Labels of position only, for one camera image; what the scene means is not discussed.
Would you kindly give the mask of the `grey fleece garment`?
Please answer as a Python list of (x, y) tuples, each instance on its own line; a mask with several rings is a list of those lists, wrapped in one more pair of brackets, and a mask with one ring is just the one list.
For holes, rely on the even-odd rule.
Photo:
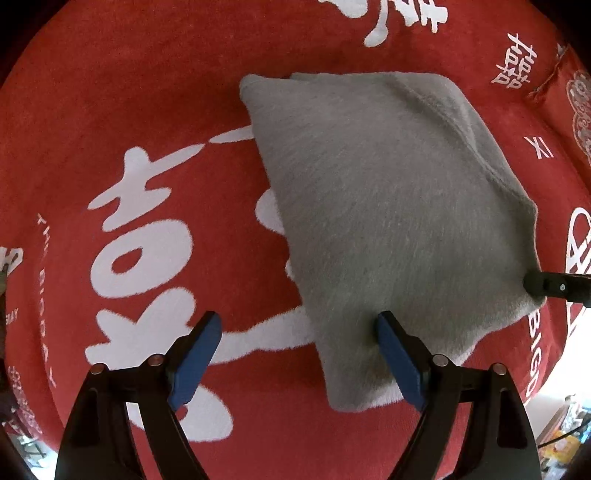
[(239, 95), (332, 408), (401, 399), (372, 334), (383, 311), (463, 362), (543, 305), (523, 285), (540, 268), (536, 205), (452, 80), (249, 75)]

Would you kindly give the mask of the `red embroidered pillow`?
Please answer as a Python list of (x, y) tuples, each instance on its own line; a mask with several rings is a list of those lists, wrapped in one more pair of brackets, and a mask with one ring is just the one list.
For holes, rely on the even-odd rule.
[(590, 73), (571, 46), (527, 101), (561, 139), (573, 163), (590, 174)]

